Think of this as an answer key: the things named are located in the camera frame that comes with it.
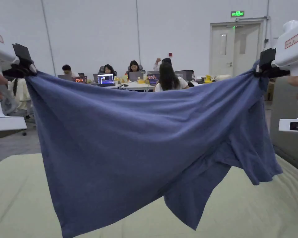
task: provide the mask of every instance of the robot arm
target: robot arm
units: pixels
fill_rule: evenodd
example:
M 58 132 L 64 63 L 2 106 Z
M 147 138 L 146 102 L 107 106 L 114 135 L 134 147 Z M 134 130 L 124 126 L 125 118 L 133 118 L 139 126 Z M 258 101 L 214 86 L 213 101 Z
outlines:
M 26 47 L 19 44 L 12 44 L 9 35 L 0 26 L 0 74 L 15 78 L 23 78 L 29 75 L 36 75 L 36 68 L 31 60 Z M 8 93 L 5 86 L 0 86 L 1 93 L 12 104 L 14 100 Z M 4 115 L 0 103 L 0 131 L 26 129 L 23 117 L 7 117 Z
M 276 49 L 261 53 L 257 73 L 268 77 L 298 76 L 298 21 L 287 22 L 283 30 Z M 298 118 L 281 119 L 279 131 L 298 132 Z

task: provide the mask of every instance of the floor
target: floor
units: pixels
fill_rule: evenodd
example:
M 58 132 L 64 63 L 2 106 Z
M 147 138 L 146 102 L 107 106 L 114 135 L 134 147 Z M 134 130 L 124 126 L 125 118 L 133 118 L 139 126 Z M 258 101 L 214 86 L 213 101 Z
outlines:
M 271 103 L 266 102 L 266 120 L 270 128 Z M 0 161 L 12 155 L 41 153 L 37 131 L 33 124 L 27 129 L 27 135 L 21 132 L 0 138 Z

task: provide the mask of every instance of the door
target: door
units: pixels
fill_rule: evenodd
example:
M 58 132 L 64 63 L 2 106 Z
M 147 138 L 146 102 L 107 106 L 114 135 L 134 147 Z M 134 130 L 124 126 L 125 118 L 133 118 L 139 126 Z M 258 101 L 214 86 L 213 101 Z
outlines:
M 235 28 L 212 27 L 211 75 L 233 75 L 234 38 Z
M 257 60 L 259 27 L 259 24 L 236 27 L 233 76 L 251 69 Z
M 258 56 L 260 24 L 212 26 L 212 76 L 237 76 L 249 70 Z

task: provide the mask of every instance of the mattress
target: mattress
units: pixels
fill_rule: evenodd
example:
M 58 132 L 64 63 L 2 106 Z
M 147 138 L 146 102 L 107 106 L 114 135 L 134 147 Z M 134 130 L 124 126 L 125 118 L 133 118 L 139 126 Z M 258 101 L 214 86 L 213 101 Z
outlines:
M 253 186 L 243 170 L 232 167 L 214 189 L 197 231 L 181 223 L 160 198 L 79 238 L 298 238 L 298 170 L 277 159 L 284 173 L 259 186 Z M 0 162 L 0 238 L 11 237 L 62 237 L 41 154 Z

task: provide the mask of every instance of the blue towel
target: blue towel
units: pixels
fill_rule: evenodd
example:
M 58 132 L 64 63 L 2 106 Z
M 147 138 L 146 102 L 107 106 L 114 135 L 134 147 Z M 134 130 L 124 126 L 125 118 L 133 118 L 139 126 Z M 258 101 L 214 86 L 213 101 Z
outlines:
M 141 93 L 39 72 L 27 85 L 64 238 L 110 225 L 164 196 L 196 229 L 231 166 L 251 182 L 282 172 L 265 121 L 268 79 L 252 70 L 187 90 Z

